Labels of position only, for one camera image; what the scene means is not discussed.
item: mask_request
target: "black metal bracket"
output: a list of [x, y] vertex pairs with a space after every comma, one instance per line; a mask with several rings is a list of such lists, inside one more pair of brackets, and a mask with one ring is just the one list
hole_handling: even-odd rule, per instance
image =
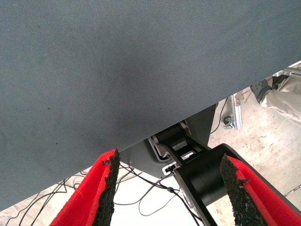
[[253, 169], [236, 151], [226, 144], [213, 149], [193, 139], [185, 125], [178, 123], [152, 136], [157, 148], [168, 152], [176, 162], [171, 167], [184, 197], [194, 208], [205, 226], [216, 226], [216, 222], [206, 208], [207, 205], [226, 195], [227, 191], [220, 173], [222, 157], [227, 154], [239, 159], [263, 180], [296, 213], [300, 211], [291, 204], [276, 188]]

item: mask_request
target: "gray metal plate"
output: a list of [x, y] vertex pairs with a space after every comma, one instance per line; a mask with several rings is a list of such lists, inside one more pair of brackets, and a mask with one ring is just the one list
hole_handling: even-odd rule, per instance
[[300, 21], [297, 0], [1, 1], [0, 210], [300, 60]]

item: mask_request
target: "floor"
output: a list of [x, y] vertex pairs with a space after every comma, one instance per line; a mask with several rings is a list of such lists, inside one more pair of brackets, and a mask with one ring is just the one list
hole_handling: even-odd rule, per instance
[[[213, 128], [219, 121], [219, 114], [225, 100], [217, 107]], [[222, 113], [222, 119], [230, 115], [230, 102]], [[244, 90], [244, 100], [241, 105], [243, 127], [241, 130], [224, 129], [223, 123], [215, 133], [210, 136], [209, 146], [214, 147], [226, 143], [234, 148], [245, 160], [247, 160], [259, 173], [261, 173], [275, 188], [284, 194], [297, 208], [301, 209], [301, 127], [297, 126], [287, 118], [281, 116], [272, 109], [261, 107], [248, 89]], [[71, 177], [66, 184], [66, 193], [55, 194], [45, 206], [34, 225], [49, 225], [62, 205], [74, 192], [73, 185], [80, 182], [88, 170]], [[119, 172], [119, 177], [124, 175], [124, 169]], [[141, 176], [152, 181], [157, 179], [142, 173]], [[165, 185], [178, 187], [173, 178], [164, 181]], [[38, 197], [52, 192], [57, 185], [42, 191]], [[115, 202], [129, 203], [138, 200], [150, 187], [141, 179], [135, 177], [120, 184], [115, 195]], [[172, 194], [165, 190], [154, 188], [141, 202], [141, 212], [150, 214], [162, 207], [172, 198]], [[36, 195], [0, 212], [0, 226], [30, 225], [37, 216], [45, 198], [41, 198], [26, 213], [23, 210], [18, 217], [10, 219], [18, 214], [18, 211], [26, 207]], [[227, 196], [208, 206], [215, 221], [221, 226], [234, 225], [233, 212]], [[162, 210], [151, 216], [144, 217], [139, 214], [138, 204], [119, 206], [115, 205], [115, 213], [112, 217], [112, 226], [119, 225], [194, 225], [194, 221], [181, 201], [174, 197]]]

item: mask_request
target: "red foam pad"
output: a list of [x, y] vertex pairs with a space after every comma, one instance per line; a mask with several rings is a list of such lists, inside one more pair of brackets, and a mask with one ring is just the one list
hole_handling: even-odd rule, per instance
[[268, 225], [301, 226], [301, 217], [249, 167], [237, 159], [229, 156], [228, 159], [238, 168], [236, 171], [237, 180], [248, 181], [244, 182], [244, 187]]
[[115, 155], [116, 149], [102, 154], [79, 187], [64, 205], [50, 226], [91, 226], [99, 206], [99, 198], [108, 186], [110, 166], [103, 164]]

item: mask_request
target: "person's leg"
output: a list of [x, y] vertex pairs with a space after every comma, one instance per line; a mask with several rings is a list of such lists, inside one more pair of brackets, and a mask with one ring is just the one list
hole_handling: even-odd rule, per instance
[[301, 76], [288, 77], [282, 83], [279, 84], [278, 90], [281, 92], [292, 92], [301, 95]]
[[288, 118], [301, 122], [301, 95], [299, 94], [272, 89], [266, 93], [260, 104], [263, 107], [275, 109]]

